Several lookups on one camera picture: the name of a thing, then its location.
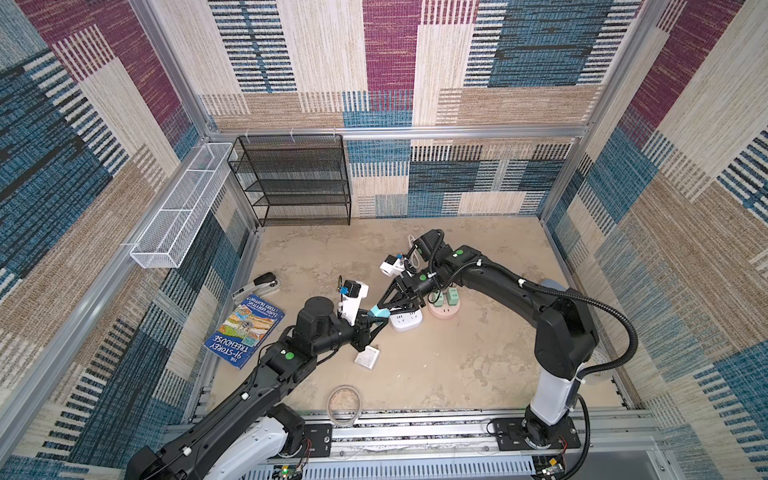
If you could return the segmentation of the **green charger plug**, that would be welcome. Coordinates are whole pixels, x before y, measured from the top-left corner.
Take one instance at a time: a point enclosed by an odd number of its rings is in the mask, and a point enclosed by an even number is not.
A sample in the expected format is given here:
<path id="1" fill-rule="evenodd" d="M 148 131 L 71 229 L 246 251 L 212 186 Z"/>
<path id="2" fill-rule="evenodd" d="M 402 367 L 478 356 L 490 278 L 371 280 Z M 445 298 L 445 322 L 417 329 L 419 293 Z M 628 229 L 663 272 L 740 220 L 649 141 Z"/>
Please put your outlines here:
<path id="1" fill-rule="evenodd" d="M 444 293 L 443 292 L 433 292 L 430 295 L 429 302 L 431 305 L 434 305 L 435 307 L 442 307 L 444 305 Z"/>
<path id="2" fill-rule="evenodd" d="M 448 288 L 445 297 L 449 306 L 457 306 L 459 304 L 460 298 L 456 288 Z"/>

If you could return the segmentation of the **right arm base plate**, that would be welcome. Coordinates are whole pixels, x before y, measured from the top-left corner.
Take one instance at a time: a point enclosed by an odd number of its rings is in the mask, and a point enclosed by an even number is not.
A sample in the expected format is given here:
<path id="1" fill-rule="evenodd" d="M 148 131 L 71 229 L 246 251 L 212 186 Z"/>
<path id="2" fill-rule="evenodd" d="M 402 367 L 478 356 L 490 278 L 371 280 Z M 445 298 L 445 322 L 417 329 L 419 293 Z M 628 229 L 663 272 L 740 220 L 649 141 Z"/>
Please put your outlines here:
<path id="1" fill-rule="evenodd" d="M 554 425 L 542 423 L 536 417 L 496 418 L 490 422 L 489 433 L 496 438 L 500 451 L 569 450 L 582 446 L 568 415 Z"/>

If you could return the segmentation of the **white charger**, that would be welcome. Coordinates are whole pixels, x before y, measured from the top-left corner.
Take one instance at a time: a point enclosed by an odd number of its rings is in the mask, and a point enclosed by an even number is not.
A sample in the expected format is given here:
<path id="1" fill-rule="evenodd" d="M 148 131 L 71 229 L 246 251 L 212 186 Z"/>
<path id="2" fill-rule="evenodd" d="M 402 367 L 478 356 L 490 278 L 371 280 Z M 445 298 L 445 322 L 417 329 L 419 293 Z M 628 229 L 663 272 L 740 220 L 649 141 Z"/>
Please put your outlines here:
<path id="1" fill-rule="evenodd" d="M 363 368 L 373 370 L 379 356 L 380 351 L 377 348 L 368 345 L 362 352 L 357 354 L 354 362 Z"/>

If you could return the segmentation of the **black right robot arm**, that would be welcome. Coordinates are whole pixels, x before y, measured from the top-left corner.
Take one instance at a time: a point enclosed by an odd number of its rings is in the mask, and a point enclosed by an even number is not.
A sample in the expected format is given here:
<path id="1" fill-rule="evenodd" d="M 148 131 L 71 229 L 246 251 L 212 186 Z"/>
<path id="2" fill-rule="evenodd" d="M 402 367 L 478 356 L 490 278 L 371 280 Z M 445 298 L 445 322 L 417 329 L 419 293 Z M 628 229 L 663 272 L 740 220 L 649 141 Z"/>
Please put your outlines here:
<path id="1" fill-rule="evenodd" d="M 454 249 L 440 229 L 418 237 L 410 250 L 422 258 L 423 269 L 413 267 L 409 254 L 388 256 L 380 269 L 391 283 L 377 304 L 379 309 L 392 315 L 416 311 L 430 296 L 457 285 L 500 303 L 535 329 L 534 356 L 541 372 L 522 421 L 526 441 L 533 448 L 547 448 L 557 439 L 587 376 L 623 366 L 637 352 L 639 339 L 630 320 L 573 288 L 559 290 L 530 281 L 468 245 Z M 628 345 L 618 358 L 589 366 L 599 344 L 593 309 L 611 315 L 624 327 Z"/>

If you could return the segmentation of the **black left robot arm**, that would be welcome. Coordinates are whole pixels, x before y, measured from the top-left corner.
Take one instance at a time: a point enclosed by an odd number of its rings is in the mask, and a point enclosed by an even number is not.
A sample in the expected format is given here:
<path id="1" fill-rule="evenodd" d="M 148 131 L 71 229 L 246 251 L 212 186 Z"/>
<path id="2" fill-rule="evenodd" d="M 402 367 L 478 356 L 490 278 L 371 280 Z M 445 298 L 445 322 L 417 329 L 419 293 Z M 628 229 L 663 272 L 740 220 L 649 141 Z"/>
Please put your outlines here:
<path id="1" fill-rule="evenodd" d="M 283 399 L 342 346 L 364 351 L 390 317 L 378 307 L 349 312 L 345 319 L 332 300 L 308 299 L 240 386 L 159 451 L 144 447 L 134 454 L 126 478 L 236 479 L 271 457 L 307 451 L 304 421 Z"/>

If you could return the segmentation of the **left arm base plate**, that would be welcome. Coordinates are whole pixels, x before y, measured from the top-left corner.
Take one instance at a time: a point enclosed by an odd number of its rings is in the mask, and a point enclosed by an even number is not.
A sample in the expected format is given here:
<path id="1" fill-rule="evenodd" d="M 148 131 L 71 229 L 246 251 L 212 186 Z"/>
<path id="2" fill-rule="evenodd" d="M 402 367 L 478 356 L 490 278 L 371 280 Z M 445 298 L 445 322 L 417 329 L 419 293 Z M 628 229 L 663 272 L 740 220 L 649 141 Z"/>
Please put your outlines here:
<path id="1" fill-rule="evenodd" d="M 333 437 L 332 423 L 304 424 L 292 429 L 280 455 L 287 458 L 328 458 Z"/>

